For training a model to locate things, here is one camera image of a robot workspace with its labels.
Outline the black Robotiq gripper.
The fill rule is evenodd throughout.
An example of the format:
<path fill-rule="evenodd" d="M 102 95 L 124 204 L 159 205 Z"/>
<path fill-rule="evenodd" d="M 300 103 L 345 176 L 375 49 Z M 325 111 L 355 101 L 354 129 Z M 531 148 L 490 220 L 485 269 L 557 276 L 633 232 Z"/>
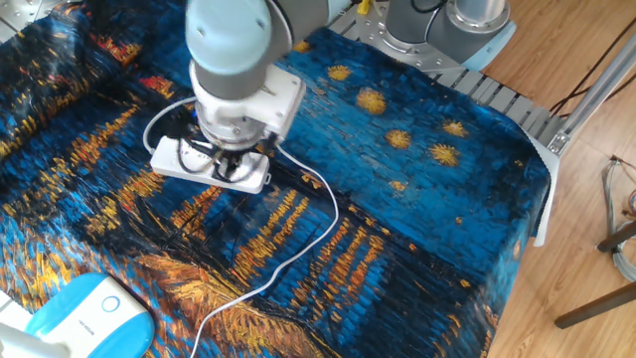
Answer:
<path fill-rule="evenodd" d="M 251 150 L 228 151 L 221 147 L 214 147 L 212 154 L 216 171 L 235 172 L 242 165 L 243 158 L 251 154 Z"/>

